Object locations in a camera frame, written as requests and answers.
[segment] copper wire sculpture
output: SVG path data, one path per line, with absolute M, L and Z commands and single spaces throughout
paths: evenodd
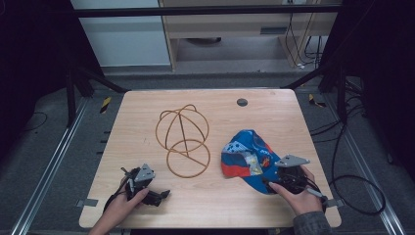
M 206 134 L 204 134 L 204 132 L 201 130 L 201 128 L 193 120 L 191 120 L 188 116 L 185 115 L 185 113 L 188 113 L 188 112 L 191 112 L 193 114 L 197 114 L 197 115 L 199 115 L 200 117 L 203 118 L 203 120 L 205 121 L 206 126 L 207 126 L 207 133 Z M 162 143 L 162 141 L 159 138 L 160 125 L 161 125 L 162 121 L 170 115 L 173 115 L 173 117 L 171 119 L 171 122 L 170 122 L 167 130 L 166 130 L 164 141 L 163 141 L 164 143 Z M 177 141 L 176 143 L 172 144 L 171 146 L 168 146 L 167 145 L 167 142 L 168 142 L 167 140 L 170 136 L 170 130 L 171 130 L 173 124 L 176 122 L 177 118 L 178 118 L 178 121 L 180 123 L 180 129 L 181 129 L 181 134 L 182 134 L 181 137 L 183 139 L 180 140 L 180 141 Z M 199 139 L 196 139 L 196 138 L 187 138 L 186 137 L 186 131 L 185 131 L 185 128 L 184 128 L 184 123 L 185 123 L 184 120 L 189 121 L 191 124 L 193 124 L 193 126 L 196 127 L 196 129 L 198 130 L 199 134 L 202 137 L 202 140 L 199 140 Z M 208 138 L 208 133 L 209 133 L 208 120 L 205 118 L 205 116 L 203 116 L 201 113 L 199 113 L 197 111 L 197 109 L 194 105 L 187 105 L 187 106 L 185 106 L 181 109 L 174 110 L 174 111 L 163 111 L 160 114 L 160 120 L 159 120 L 159 122 L 157 123 L 157 126 L 156 126 L 156 138 L 159 141 L 159 144 L 163 148 L 168 150 L 168 153 L 167 153 L 167 156 L 166 156 L 166 163 L 167 163 L 168 169 L 173 174 L 175 174 L 179 177 L 182 177 L 182 178 L 192 178 L 192 177 L 196 177 L 196 176 L 202 174 L 203 172 L 205 172 L 205 170 L 208 168 L 208 165 L 210 163 L 210 151 L 209 151 L 208 147 L 205 145 L 205 142 Z M 189 148 L 188 144 L 190 142 L 197 143 L 196 147 Z M 176 148 L 180 144 L 184 145 L 184 149 L 179 150 L 179 149 Z M 201 161 L 199 161 L 195 158 L 192 158 L 190 156 L 190 153 L 192 151 L 195 151 L 196 149 L 199 149 L 202 146 L 204 146 L 205 149 L 207 150 L 207 163 L 203 163 L 203 162 L 201 162 Z M 198 165 L 201 165 L 203 167 L 203 169 L 201 171 L 199 171 L 197 173 L 194 173 L 194 174 L 191 174 L 191 175 L 184 175 L 184 174 L 178 173 L 178 172 L 176 172 L 176 170 L 173 169 L 173 167 L 170 164 L 170 161 L 171 161 L 170 154 L 171 153 L 175 153 L 175 154 L 179 154 L 181 156 L 184 156 L 185 158 L 197 163 Z

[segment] small black hole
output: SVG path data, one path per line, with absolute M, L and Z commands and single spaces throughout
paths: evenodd
M 244 98 L 238 99 L 236 102 L 239 106 L 244 107 L 248 104 L 248 101 Z

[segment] gray floor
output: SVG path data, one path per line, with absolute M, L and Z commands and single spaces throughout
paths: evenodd
M 201 44 L 182 40 L 175 71 L 143 72 L 130 76 L 108 76 L 108 79 L 129 89 L 184 89 L 184 88 L 239 88 L 279 87 L 297 80 L 307 71 L 290 68 L 282 45 L 275 38 L 222 38 L 217 44 Z M 336 121 L 330 104 L 336 92 L 320 95 L 316 90 L 318 77 L 297 90 L 299 103 L 310 130 Z M 122 94 L 94 83 L 93 98 L 78 97 L 77 104 L 85 104 L 83 118 L 79 122 L 62 161 L 52 175 L 50 187 L 30 221 L 33 234 L 85 233 L 78 219 L 82 208 L 78 200 L 84 200 L 98 167 L 105 141 L 116 117 Z M 329 107 L 311 105 L 308 95 L 314 94 L 319 102 Z M 103 100 L 111 96 L 112 101 L 105 114 L 100 114 Z M 349 108 L 359 105 L 357 99 L 349 102 Z M 43 172 L 54 156 L 67 124 L 66 92 L 57 91 L 37 102 L 37 113 L 22 132 L 20 141 L 10 153 L 10 161 L 1 167 L 0 179 L 0 231 L 9 234 L 42 178 Z M 347 135 L 342 138 L 336 154 L 335 174 L 369 174 L 374 178 L 388 199 L 388 212 L 381 215 L 364 215 L 345 206 L 339 208 L 343 223 L 336 231 L 340 234 L 415 234 L 415 212 L 412 199 L 415 186 L 406 171 L 398 164 L 388 164 L 387 153 L 381 145 L 370 121 L 358 110 L 349 119 Z M 331 162 L 336 141 L 318 142 L 336 138 L 340 127 L 313 136 L 315 147 L 323 164 L 326 176 L 331 180 Z M 362 166 L 363 158 L 367 164 Z M 345 198 L 363 210 L 375 209 L 371 187 L 355 180 L 338 183 Z M 397 222 L 404 231 L 391 231 L 388 221 Z

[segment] wire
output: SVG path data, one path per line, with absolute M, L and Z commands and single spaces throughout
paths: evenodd
M 349 80 L 346 80 L 346 89 L 358 95 L 361 95 L 363 93 L 362 90 L 356 84 Z
M 307 52 L 307 48 L 310 44 L 312 36 L 309 36 L 307 39 L 307 42 L 305 44 L 305 48 L 304 48 L 304 55 L 311 60 L 314 60 L 314 68 L 317 69 L 318 66 L 320 65 L 320 55 L 322 53 L 320 53 L 320 47 L 322 47 L 323 44 L 323 40 L 322 40 L 322 36 L 318 36 L 318 43 L 317 43 L 317 51 L 316 52 Z
M 355 110 L 357 110 L 357 109 L 361 109 L 361 108 L 363 108 L 363 106 L 362 106 L 362 105 L 356 105 L 355 107 L 353 107 L 353 108 L 351 108 L 349 111 L 347 111 L 347 116 L 349 116 L 349 115 L 350 115 L 353 111 L 355 111 Z M 316 136 L 316 135 L 319 135 L 319 134 L 325 133 L 325 132 L 327 132 L 327 131 L 329 131 L 329 130 L 333 129 L 334 127 L 336 127 L 336 125 L 338 125 L 339 123 L 341 123 L 341 121 L 340 121 L 340 120 L 336 120 L 336 121 L 333 121 L 333 122 L 331 122 L 331 123 L 324 124 L 324 125 L 322 125 L 322 126 L 320 126 L 320 127 L 317 127 L 317 128 L 315 128 L 315 129 L 310 130 L 309 132 L 317 131 L 317 130 L 322 129 L 322 128 L 326 127 L 326 126 L 329 126 L 329 127 L 328 127 L 327 129 L 321 130 L 320 132 L 317 132 L 317 133 L 311 133 L 310 135 L 311 135 L 311 136 Z
M 351 100 L 353 100 L 353 99 L 359 99 L 359 100 L 361 100 L 361 96 L 352 96 L 352 97 L 350 97 L 350 98 L 348 98 L 347 100 L 346 100 L 346 103 L 348 103 L 348 102 L 350 102 Z
M 289 0 L 288 3 L 293 5 L 294 1 Z M 297 65 L 296 60 L 294 59 L 294 56 L 291 53 L 290 47 L 288 46 L 288 33 L 289 32 L 291 32 L 291 35 L 293 36 L 293 41 L 294 41 L 294 44 L 296 45 L 296 49 L 297 49 L 297 55 L 299 56 L 299 59 L 302 61 L 302 65 L 305 66 L 305 65 L 311 64 L 312 62 L 305 62 L 302 59 L 301 55 L 300 55 L 300 49 L 299 49 L 299 46 L 296 42 L 296 38 L 294 36 L 294 31 L 293 31 L 293 13 L 290 13 L 290 20 L 289 20 L 289 24 L 288 24 L 287 31 L 286 31 L 286 34 L 285 34 L 285 44 L 286 44 L 287 51 L 290 53 L 293 64 L 296 66 Z
M 45 119 L 43 119 L 43 121 L 40 124 L 38 124 L 34 127 L 31 127 L 31 128 L 28 128 L 28 129 L 24 129 L 23 131 L 35 130 L 35 129 L 39 128 L 40 126 L 42 126 L 46 122 L 46 120 L 48 119 L 48 115 L 46 115 L 43 112 L 34 112 L 33 114 L 34 115 L 43 115 L 43 116 L 45 116 Z
M 115 191 L 115 193 L 114 194 L 112 194 L 108 199 L 107 199 L 107 202 L 105 203 L 105 205 L 104 205 L 104 210 L 103 210 L 103 212 L 105 212 L 105 210 L 107 209 L 107 207 L 110 205 L 110 203 L 116 198 L 116 196 L 118 196 L 118 195 L 120 195 L 120 194 L 123 194 L 123 193 L 126 193 L 125 191 L 123 191 L 123 192 L 119 192 L 119 191 L 121 191 L 121 189 L 125 186 L 125 184 L 127 183 L 127 181 L 128 181 L 128 179 L 130 179 L 130 177 L 125 177 L 123 180 L 122 180 L 122 182 L 121 182 L 121 184 L 119 185 L 119 188 Z
M 354 113 L 353 115 L 350 115 L 352 111 L 357 110 L 357 109 L 363 109 L 363 106 L 362 105 L 357 105 L 357 106 L 353 107 L 353 109 L 351 109 L 350 112 L 347 113 L 347 119 L 352 119 L 358 114 L 363 114 L 363 112 L 357 112 L 357 113 Z M 334 141 L 334 140 L 337 140 L 337 139 L 338 139 L 338 137 L 333 138 L 333 139 L 327 139 L 327 140 L 313 141 L 313 143 L 314 144 L 325 143 L 325 142 L 330 142 L 330 141 Z
M 317 184 L 314 182 L 314 181 L 312 181 L 310 178 L 308 178 L 307 177 L 307 184 L 312 188 L 312 189 L 314 189 L 315 191 L 317 191 L 317 192 L 320 192 L 321 193 L 321 190 L 320 190 L 320 188 L 317 186 Z
M 346 131 L 346 127 L 347 124 L 344 124 L 342 126 L 341 132 L 339 133 L 339 137 L 338 140 L 336 142 L 336 146 L 335 146 L 335 151 L 333 153 L 333 158 L 332 158 L 332 181 L 329 183 L 329 185 L 333 185 L 335 188 L 336 193 L 339 195 L 339 197 L 345 202 L 346 205 L 348 205 L 350 208 L 352 208 L 353 210 L 363 213 L 363 214 L 367 214 L 367 215 L 378 215 L 381 212 L 384 211 L 385 207 L 386 207 L 386 198 L 385 198 L 385 194 L 382 192 L 382 190 L 377 187 L 374 183 L 370 182 L 368 179 L 365 179 L 361 176 L 357 176 L 357 175 L 352 175 L 352 174 L 345 174 L 345 175 L 341 175 L 341 176 L 337 176 L 335 177 L 335 160 L 336 160 L 336 155 L 339 149 L 339 144 L 340 144 L 340 140 L 342 139 L 343 134 Z M 374 187 L 382 196 L 382 205 L 381 207 L 377 210 L 377 211 L 364 211 L 362 209 L 359 209 L 358 207 L 353 206 L 348 200 L 345 199 L 345 197 L 343 197 L 343 195 L 340 193 L 338 186 L 336 184 L 337 181 L 339 181 L 340 179 L 343 178 L 354 178 L 354 179 L 358 179 L 361 181 L 364 181 L 366 183 L 369 183 L 372 187 Z

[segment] human hand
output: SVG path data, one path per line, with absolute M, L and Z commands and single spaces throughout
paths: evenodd
M 314 175 L 303 165 L 300 166 L 308 179 L 314 182 Z M 269 183 L 269 186 L 283 197 L 291 206 L 296 215 L 307 212 L 322 212 L 323 206 L 320 199 L 304 190 L 299 194 L 292 194 L 277 183 Z
M 143 201 L 148 193 L 148 188 L 142 189 L 130 201 L 127 200 L 125 193 L 117 195 L 108 205 L 107 209 L 103 215 L 101 215 L 100 219 L 91 229 L 91 231 L 89 231 L 89 234 L 108 234 L 111 229 L 115 228 L 123 220 L 125 220 L 125 218 L 134 210 L 134 208 L 137 208 L 140 205 L 141 201 Z

